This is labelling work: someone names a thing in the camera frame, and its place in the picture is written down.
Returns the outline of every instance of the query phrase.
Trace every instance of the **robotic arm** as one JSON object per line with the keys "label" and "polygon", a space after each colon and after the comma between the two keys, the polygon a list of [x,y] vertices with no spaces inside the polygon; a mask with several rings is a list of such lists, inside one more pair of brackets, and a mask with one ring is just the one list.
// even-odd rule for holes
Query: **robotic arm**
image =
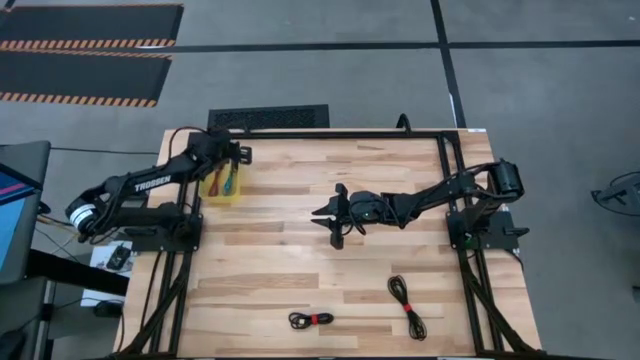
{"label": "robotic arm", "polygon": [[122,204],[131,195],[168,183],[203,180],[228,161],[234,165],[251,163],[251,148],[231,141],[227,130],[210,130],[206,135],[198,137],[164,165],[113,176],[83,192],[65,210],[80,233],[79,241],[85,242],[112,228],[124,226],[159,226],[164,235],[173,240],[190,235],[189,229],[194,227],[189,224],[196,225],[193,222],[198,219],[189,219],[190,216],[183,214],[182,208],[173,202],[163,203],[155,209],[127,208]]}
{"label": "robotic arm", "polygon": [[[475,182],[475,176],[488,173],[488,188],[485,190]],[[314,211],[313,215],[332,215],[335,219],[312,219],[316,224],[331,230],[331,245],[342,249],[344,236],[353,228],[366,235],[364,225],[384,224],[404,229],[408,223],[417,219],[423,211],[457,200],[463,197],[475,197],[476,204],[465,208],[456,221],[456,227],[462,234],[489,231],[489,218],[505,203],[518,200],[524,194],[518,168],[507,161],[487,163],[454,174],[435,186],[415,194],[381,193],[358,191],[347,199],[347,188],[336,184],[338,195],[331,197],[329,204]],[[521,236],[528,229],[503,228],[505,236]]]}

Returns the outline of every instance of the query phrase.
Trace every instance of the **black metal frame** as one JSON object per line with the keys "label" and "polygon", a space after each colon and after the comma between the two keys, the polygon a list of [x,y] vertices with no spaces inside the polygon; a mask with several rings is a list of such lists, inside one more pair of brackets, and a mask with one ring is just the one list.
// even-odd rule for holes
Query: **black metal frame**
{"label": "black metal frame", "polygon": [[[433,139],[438,146],[440,164],[444,177],[451,175],[451,169],[449,166],[449,157],[447,154],[446,142],[448,141],[452,148],[455,158],[457,171],[461,171],[465,168],[462,149],[460,145],[460,137],[457,130],[413,130],[407,117],[403,114],[400,116],[396,128],[399,130],[390,131],[243,131],[233,133],[234,139]],[[178,194],[178,203],[183,206],[185,201],[187,184],[182,184]],[[193,211],[199,211],[200,198],[197,196],[197,187],[193,204]],[[471,199],[465,199],[465,206],[471,205]],[[454,201],[449,202],[450,213],[458,213],[458,207]],[[489,274],[487,270],[487,263],[484,257],[484,250],[479,247],[475,248],[475,261],[478,268],[479,279],[473,273],[469,260],[467,258],[467,249],[464,246],[457,246],[452,242],[451,247],[457,252],[460,274],[463,280],[463,291],[465,294],[465,301],[467,304],[469,324],[471,328],[471,334],[474,342],[474,349],[477,356],[490,357],[493,359],[576,359],[575,357],[554,356],[547,355],[544,351],[535,350],[527,345],[520,336],[511,328],[507,320],[500,313],[498,308],[493,302],[493,294],[491,290],[491,283],[489,280]],[[175,264],[175,252],[168,253],[165,262],[165,268],[163,271],[163,277],[161,280],[159,305],[154,311],[153,315],[149,318],[149,321],[145,325],[145,330],[136,336],[134,342],[137,343],[130,345],[123,353],[121,353],[119,359],[172,359],[177,356],[178,342],[180,339],[180,330],[182,327],[182,318],[184,315],[185,299],[186,299],[186,283],[188,281],[189,271],[191,267],[192,253],[185,253],[183,263],[176,277],[176,280],[170,285],[171,274]],[[489,326],[491,330],[491,339],[493,342],[493,350],[487,350],[484,346],[484,340],[482,337],[482,330],[480,327],[480,319],[476,307],[475,299],[478,299],[485,308],[488,318]],[[171,337],[169,343],[168,352],[159,352],[160,334],[162,332],[163,317],[166,310],[169,308],[173,299],[176,300],[175,313],[171,324]],[[148,339],[152,337],[151,345],[148,354],[140,354],[144,347],[146,340],[141,342],[142,338]],[[502,339],[505,339],[513,352],[504,351],[504,344]],[[132,350],[132,346],[135,347],[138,352]]]}

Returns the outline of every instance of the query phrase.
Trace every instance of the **butcher block tabletop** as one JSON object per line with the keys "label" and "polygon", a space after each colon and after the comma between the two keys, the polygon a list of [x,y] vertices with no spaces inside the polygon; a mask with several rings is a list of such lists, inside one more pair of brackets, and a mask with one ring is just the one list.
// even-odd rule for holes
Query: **butcher block tabletop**
{"label": "butcher block tabletop", "polygon": [[[159,164],[167,159],[173,132],[164,134]],[[494,160],[486,132],[459,134],[466,166]],[[188,131],[176,135],[172,154],[185,148],[188,136]],[[338,182],[350,193],[413,193],[435,185],[443,178],[435,140],[240,142],[253,149],[253,164],[240,168],[241,196],[227,205],[202,203],[205,224],[193,255],[178,357],[475,354],[446,206],[422,213],[404,230],[369,225],[366,236],[353,231],[343,250],[331,247],[330,232],[310,221],[311,212],[335,195]],[[448,154],[453,163],[453,151]],[[149,207],[175,201],[177,191],[175,184],[154,189]],[[520,264],[503,250],[485,255],[496,305],[522,338],[539,348]],[[140,328],[155,258],[156,253],[136,258],[125,302],[125,346]],[[176,271],[180,262],[178,256]],[[147,318],[157,303],[163,259],[160,264]],[[427,327],[425,341],[409,337],[406,314],[387,289],[389,277],[398,274]],[[490,348],[486,314],[478,307]],[[329,312],[335,320],[294,330],[291,312]],[[161,351],[168,347],[172,319],[170,311]]]}

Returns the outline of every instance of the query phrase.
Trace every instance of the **table leg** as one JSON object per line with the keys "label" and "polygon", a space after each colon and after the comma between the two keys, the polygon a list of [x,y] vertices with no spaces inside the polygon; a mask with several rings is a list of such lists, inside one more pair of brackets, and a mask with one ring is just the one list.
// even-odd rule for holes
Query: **table leg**
{"label": "table leg", "polygon": [[121,296],[127,293],[129,285],[129,278],[125,276],[34,249],[29,251],[26,275],[44,276],[52,281]]}

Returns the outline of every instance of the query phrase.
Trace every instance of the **yellow basket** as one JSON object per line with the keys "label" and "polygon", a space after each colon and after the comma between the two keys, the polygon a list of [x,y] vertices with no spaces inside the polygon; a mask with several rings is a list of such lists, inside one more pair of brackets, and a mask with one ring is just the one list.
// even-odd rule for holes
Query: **yellow basket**
{"label": "yellow basket", "polygon": [[[225,193],[225,183],[229,179],[231,173],[231,164],[226,164],[220,171],[214,171],[207,176],[204,181],[200,182],[200,197],[202,200],[211,204],[228,204],[240,196],[240,167],[233,175],[231,186],[228,188],[228,193]],[[214,193],[213,182],[218,177],[217,181],[217,194]]]}

